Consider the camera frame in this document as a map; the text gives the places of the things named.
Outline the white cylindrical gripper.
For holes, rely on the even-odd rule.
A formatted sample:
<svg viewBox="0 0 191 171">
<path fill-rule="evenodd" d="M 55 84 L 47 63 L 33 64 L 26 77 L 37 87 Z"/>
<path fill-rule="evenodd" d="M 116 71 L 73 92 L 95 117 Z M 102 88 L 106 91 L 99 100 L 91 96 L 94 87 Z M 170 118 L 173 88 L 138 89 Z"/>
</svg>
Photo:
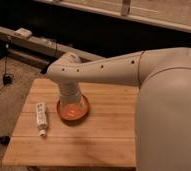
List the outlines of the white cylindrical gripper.
<svg viewBox="0 0 191 171">
<path fill-rule="evenodd" d="M 81 99 L 81 91 L 77 83 L 61 83 L 58 85 L 60 102 L 63 106 L 78 103 Z"/>
</svg>

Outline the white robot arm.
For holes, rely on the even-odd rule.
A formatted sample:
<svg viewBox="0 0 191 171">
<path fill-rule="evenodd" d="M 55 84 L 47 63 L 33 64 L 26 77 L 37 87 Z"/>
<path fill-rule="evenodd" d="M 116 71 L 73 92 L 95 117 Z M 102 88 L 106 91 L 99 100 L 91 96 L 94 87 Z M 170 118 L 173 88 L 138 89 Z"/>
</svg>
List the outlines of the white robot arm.
<svg viewBox="0 0 191 171">
<path fill-rule="evenodd" d="M 82 63 L 66 53 L 45 75 L 61 97 L 77 99 L 79 82 L 137 86 L 137 171 L 191 171 L 191 48 L 146 50 Z"/>
</svg>

